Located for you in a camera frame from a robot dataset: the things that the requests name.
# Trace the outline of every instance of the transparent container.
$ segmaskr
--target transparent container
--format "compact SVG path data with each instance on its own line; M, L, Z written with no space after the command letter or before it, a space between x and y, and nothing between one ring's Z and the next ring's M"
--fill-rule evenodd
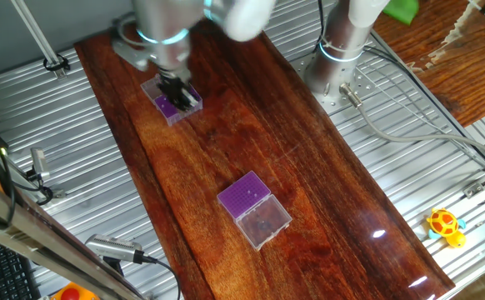
M217 198L256 250L293 220L254 171L219 193Z
M161 92L158 84L161 83L161 77L157 74L154 78L148 80L147 82L141 84L141 88L144 93L150 98L153 105L156 106L157 110L167 119L168 126L172 126L177 121L199 111L203 108L202 98L193 86L191 86L191 94L198 101L198 104L191 108L188 112L181 112L175 108L167 99L167 96Z

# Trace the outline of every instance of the white cable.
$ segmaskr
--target white cable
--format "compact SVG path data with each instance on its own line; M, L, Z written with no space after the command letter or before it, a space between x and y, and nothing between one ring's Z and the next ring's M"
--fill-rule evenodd
M380 72L378 69L376 69L375 67L371 66L370 64L368 64L368 63L367 63L367 65L368 65L368 66L369 66L369 67L370 67L372 70L374 70L375 72L380 73L382 76L384 76L385 78L387 78L387 79L388 79L388 80L389 80L391 83L393 83L393 84L394 84L394 85L395 85L395 86L396 86L396 87L397 87L397 88L400 90L400 92L402 92L402 93L403 93L403 95L404 95L404 96L405 96L407 99L409 99L409 101L410 101L410 102L411 102L411 103L414 105L413 100L412 100L412 99L411 99L411 98L408 96L408 94L407 94L407 93L406 93L404 90L402 90L402 88L401 88L400 86L398 86L398 85L397 85L397 84L396 84L396 83L395 83L395 82L394 82L394 81L393 81L393 80L392 80L392 79L391 79L389 76L386 76L385 74L383 74L383 73L382 73L382 72ZM374 85L376 88L378 88L378 89L379 89L379 90L380 90L382 93L384 93L384 94L385 94L387 97L391 98L391 100L393 100L393 101L394 101L396 104L398 104L398 105L402 106L403 108L407 109L407 110L408 110L408 111L409 111L409 112L410 112L412 115L414 115L415 117L417 117L417 118L418 118L420 121L422 121L422 122L426 123L427 125L431 126L432 128L437 129L437 130L438 130L440 133L442 133L442 134L446 134L442 128L440 128L440 127L438 127L437 125L435 125L435 124L433 124L433 123L429 122L428 120L426 120L426 119L428 119L428 116L424 115L424 117L426 118L426 119L424 119L423 117L421 117L421 116L417 115L417 114L416 114L414 111L412 111L411 109L409 109L409 107L407 107L405 104L402 104L401 102L399 102L398 100L396 100L396 99L395 99L393 96L391 96L391 95L390 95L390 94L389 94L387 91L385 91L383 88L381 88L379 85L377 85L377 84L376 84L376 83L375 83L375 82L374 82L374 81L373 81L373 80L372 80L372 79L371 79L371 78L370 78L370 77L369 77L369 76L368 76L366 73L364 73L363 71L361 71L361 69L359 69L358 67L356 67L356 69L357 69L357 70L358 70L358 71L359 71L359 72L360 72L362 75L364 75L364 76L365 76L365 78L367 78L367 79L368 79L368 81L369 81L371 84L373 84L373 85ZM462 148L462 150L463 150L463 151L467 151L467 152L469 152L469 153L470 153L470 151L468 150L468 148L467 148L465 145L463 145L462 143L460 143L460 142L458 142L458 141L456 141L456 140L454 140L454 141L455 141L455 143L457 143L459 146L461 146L461 148Z
M381 72L379 72L379 70L377 70L375 67L370 66L370 65L368 65L368 66L369 66L369 67L370 67L372 70L374 70L375 72L378 72L378 73L382 74L382 73L381 73ZM444 130L443 130L442 128L438 127L438 126L437 126L437 125L435 125L435 124L430 123L429 121L427 121L426 119L424 119L423 117L421 117L421 116L417 115L417 114L416 114L414 111L412 111L411 109L409 109L409 107L408 107L407 105L405 105L405 104L403 104L403 103L399 102L398 100L396 100L396 99L395 99L393 96L391 96L391 95L390 95L390 94L389 94L387 91L385 91L384 89L382 89L382 88L381 88L379 85L377 85L377 84L376 84L376 83L375 83L375 82L374 82L372 79L370 79L370 77L369 77L367 74L365 74L363 71L361 71L361 69L359 69L358 67L356 67L356 69L357 69L357 70L358 70L358 71L359 71L359 72L360 72L362 75L364 75L364 76L365 76L365 78L367 78L367 79L368 79L368 81L369 81L371 84L373 84L373 85L374 85L374 86L375 86L377 89L379 89L379 90L380 90L382 93L384 93L384 94L385 94L387 97L389 97L391 100L393 100L393 101L394 101L396 104L398 104L398 105L400 105L401 107L403 107L403 108L407 109L407 110L408 110L408 111L409 111L409 112L410 112L412 115L414 115L415 117L417 117L417 118L418 118L420 121L422 121L422 122L426 123L427 125L429 125L429 126L431 126L431 127L435 128L435 129L437 129L437 130L438 130L440 133L445 133L445 132L444 132ZM404 95L406 98L409 98L409 96L408 96L408 95L407 95L407 94L406 94L406 93L405 93L405 92L404 92L404 91L403 91L403 90L402 90L402 89L401 89L401 88L400 88L400 87L399 87L399 86L398 86L398 85L397 85L397 84L396 84L396 83L395 83L395 82L394 82L394 81L393 81L393 80L392 80L390 77L388 77L388 80L389 80L391 83L394 83L394 85L395 85L395 86L396 86L398 89L400 89L400 90L401 90L400 92L402 92L402 93L403 93L403 95Z
M370 120L370 118L367 115L367 112L365 112L365 108L362 106L358 107L357 110L359 113L361 113L362 118L365 119L365 122L367 125L380 137L384 138L388 141L391 142L399 142L399 143L411 143L411 142L418 142L418 141L426 141L426 140L432 140L432 139L449 139L449 140L454 140L458 142L463 142L467 143L469 145L476 146L480 149L482 149L485 152L485 145L481 144L480 142L473 141L469 138L466 137L460 137L457 135L453 134L428 134L425 136L416 136L416 137L394 137L392 135L388 135L385 132L379 130L376 125Z

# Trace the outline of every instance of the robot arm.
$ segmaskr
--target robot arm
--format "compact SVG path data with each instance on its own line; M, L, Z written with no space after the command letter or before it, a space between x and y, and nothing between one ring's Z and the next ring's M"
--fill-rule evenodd
M159 88L171 104L187 111L197 103L189 92L189 28L205 16L230 38L245 42L264 29L275 0L132 0L132 3L135 16L125 17L117 25L121 37L112 40L113 49L141 71L148 69L148 61L155 63L161 74ZM123 25L133 20L137 21L142 42L123 36ZM143 50L136 50L129 43Z

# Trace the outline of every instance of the green object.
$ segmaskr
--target green object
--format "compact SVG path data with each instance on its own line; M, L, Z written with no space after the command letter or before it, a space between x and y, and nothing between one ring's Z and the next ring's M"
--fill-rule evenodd
M411 25L411 21L418 13L418 0L391 0L383 12L404 24Z

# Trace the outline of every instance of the dark wood table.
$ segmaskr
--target dark wood table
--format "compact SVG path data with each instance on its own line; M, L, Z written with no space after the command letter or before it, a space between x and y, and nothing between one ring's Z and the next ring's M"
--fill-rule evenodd
M453 287L264 35L192 45L203 110L172 127L140 88L154 67L124 62L108 34L76 45L186 299L425 300ZM217 200L250 171L292 216L260 251Z
M468 5L420 0L411 27L385 15L375 26L463 126L485 116L485 16Z

